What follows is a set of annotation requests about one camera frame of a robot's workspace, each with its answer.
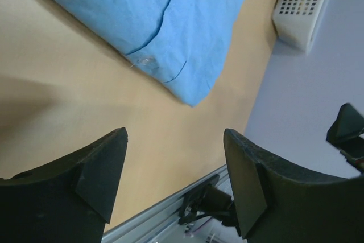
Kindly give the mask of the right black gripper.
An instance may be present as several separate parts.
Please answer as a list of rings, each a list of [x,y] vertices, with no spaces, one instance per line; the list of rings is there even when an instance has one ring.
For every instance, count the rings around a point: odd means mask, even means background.
[[[329,128],[326,141],[342,150],[346,160],[363,173],[363,115],[350,103],[343,104]]]

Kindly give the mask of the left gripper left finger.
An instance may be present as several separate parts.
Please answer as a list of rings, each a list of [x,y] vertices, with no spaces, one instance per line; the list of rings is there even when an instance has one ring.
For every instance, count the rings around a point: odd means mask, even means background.
[[[101,242],[111,220],[128,134],[1,180],[2,242]]]

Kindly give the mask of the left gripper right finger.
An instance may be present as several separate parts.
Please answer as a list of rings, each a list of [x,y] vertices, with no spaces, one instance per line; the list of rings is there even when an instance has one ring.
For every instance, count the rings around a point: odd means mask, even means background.
[[[248,242],[362,242],[363,177],[312,171],[233,129],[224,131],[227,170]]]

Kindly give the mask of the light blue long sleeve shirt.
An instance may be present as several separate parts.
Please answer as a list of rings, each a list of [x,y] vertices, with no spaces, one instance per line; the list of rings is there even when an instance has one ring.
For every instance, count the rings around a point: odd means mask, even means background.
[[[54,0],[180,101],[198,105],[222,72],[244,0]]]

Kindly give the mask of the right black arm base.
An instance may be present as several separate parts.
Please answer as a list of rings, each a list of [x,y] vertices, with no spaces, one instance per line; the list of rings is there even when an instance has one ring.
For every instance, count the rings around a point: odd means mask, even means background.
[[[233,198],[216,187],[219,179],[219,175],[213,175],[184,195],[179,210],[179,225],[211,217],[226,227],[238,227]]]

